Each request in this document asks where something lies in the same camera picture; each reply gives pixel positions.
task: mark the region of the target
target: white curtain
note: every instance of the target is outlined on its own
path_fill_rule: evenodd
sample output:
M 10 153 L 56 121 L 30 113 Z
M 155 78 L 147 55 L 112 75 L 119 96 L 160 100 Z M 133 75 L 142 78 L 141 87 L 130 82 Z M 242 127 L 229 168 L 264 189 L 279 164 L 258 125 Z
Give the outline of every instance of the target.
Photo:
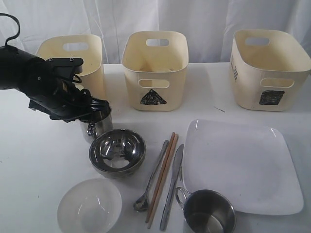
M 292 34 L 311 55 L 311 0 L 0 0 L 0 12 L 20 20 L 11 42 L 30 53 L 60 35 L 91 33 L 103 39 L 105 63 L 120 63 L 127 38 L 137 31 L 183 33 L 190 62 L 229 61 L 239 29 Z M 16 32 L 0 17 L 0 46 Z

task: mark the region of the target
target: cream storage bin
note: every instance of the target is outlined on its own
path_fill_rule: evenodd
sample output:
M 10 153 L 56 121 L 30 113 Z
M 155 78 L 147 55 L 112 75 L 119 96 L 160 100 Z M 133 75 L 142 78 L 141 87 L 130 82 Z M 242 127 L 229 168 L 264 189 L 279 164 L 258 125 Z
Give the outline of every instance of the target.
M 132 34 L 122 58 L 131 106 L 145 111 L 178 108 L 188 63 L 188 45 L 183 34 L 167 31 Z
M 78 74 L 82 80 L 81 85 L 88 89 L 93 97 L 106 99 L 100 37 L 92 34 L 53 37 L 41 44 L 37 56 L 45 60 L 49 58 L 82 58 L 84 61 L 82 73 Z
M 310 57 L 285 32 L 241 30 L 234 34 L 229 76 L 235 100 L 243 108 L 290 108 L 310 70 Z

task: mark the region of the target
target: metal mug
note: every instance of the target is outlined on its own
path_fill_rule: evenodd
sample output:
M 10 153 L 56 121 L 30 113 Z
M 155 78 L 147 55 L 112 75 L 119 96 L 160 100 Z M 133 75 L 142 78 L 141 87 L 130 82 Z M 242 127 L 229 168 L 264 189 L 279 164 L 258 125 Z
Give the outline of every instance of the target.
M 95 120 L 91 122 L 82 122 L 82 133 L 84 139 L 92 143 L 99 135 L 113 130 L 112 119 L 111 119 L 111 108 L 109 107 L 109 112 L 102 113 L 98 112 L 95 116 Z
M 185 198 L 184 203 L 178 196 L 179 191 Z M 207 189 L 191 193 L 182 187 L 177 187 L 175 196 L 184 212 L 184 233 L 232 233 L 234 231 L 236 224 L 234 208 L 220 193 Z

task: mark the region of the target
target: chopsticks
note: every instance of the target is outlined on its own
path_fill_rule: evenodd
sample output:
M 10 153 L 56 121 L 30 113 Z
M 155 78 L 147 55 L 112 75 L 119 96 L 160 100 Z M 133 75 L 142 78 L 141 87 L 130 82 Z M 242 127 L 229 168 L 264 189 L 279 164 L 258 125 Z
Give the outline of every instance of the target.
M 175 133 L 172 133 L 171 139 L 169 142 L 169 146 L 168 146 L 168 149 L 166 151 L 166 154 L 165 154 L 165 157 L 163 160 L 161 171 L 160 171 L 158 180 L 156 182 L 155 192 L 152 196 L 152 201 L 151 201 L 150 207 L 148 209 L 148 214 L 147 214 L 147 218 L 146 218 L 146 222 L 148 223 L 148 229 L 151 228 L 153 219 L 154 219 L 155 214 L 156 214 L 156 209 L 157 209 L 157 206 L 158 206 L 159 201 L 160 201 L 160 197 L 161 197 L 161 194 L 162 194 L 162 191 L 164 188 L 164 184 L 165 184 L 165 181 L 167 178 L 167 174 L 170 170 L 170 165 L 172 162 L 172 158 L 174 156 L 174 151 L 176 148 L 177 141 L 178 141 L 178 135 Z

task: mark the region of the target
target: white tablecloth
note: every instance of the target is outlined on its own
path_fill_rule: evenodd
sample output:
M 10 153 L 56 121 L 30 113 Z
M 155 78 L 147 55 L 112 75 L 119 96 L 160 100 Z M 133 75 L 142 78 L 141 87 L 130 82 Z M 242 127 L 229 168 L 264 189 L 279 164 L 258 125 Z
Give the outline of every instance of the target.
M 147 146 L 146 159 L 137 173 L 112 181 L 123 199 L 122 214 L 112 233 L 159 232 L 170 174 L 150 230 L 144 223 L 145 213 L 136 213 L 132 204 L 143 193 L 163 141 L 174 131 L 180 135 L 178 145 L 184 143 L 188 124 L 196 118 L 276 128 L 291 152 L 304 196 L 303 210 L 291 216 L 237 213 L 236 233 L 311 231 L 310 78 L 292 109 L 250 111 L 235 103 L 228 68 L 228 63 L 190 64 L 178 110 L 141 112 L 128 104 L 122 66 L 104 66 L 114 127 L 137 131 Z M 28 109 L 28 98 L 16 90 L 0 91 L 0 102 L 0 232 L 59 233 L 56 213 L 63 195 L 83 180 L 101 177 L 88 159 L 89 144 L 80 123 L 52 121 Z M 166 232 L 179 233 L 182 227 L 183 213 L 174 200 Z

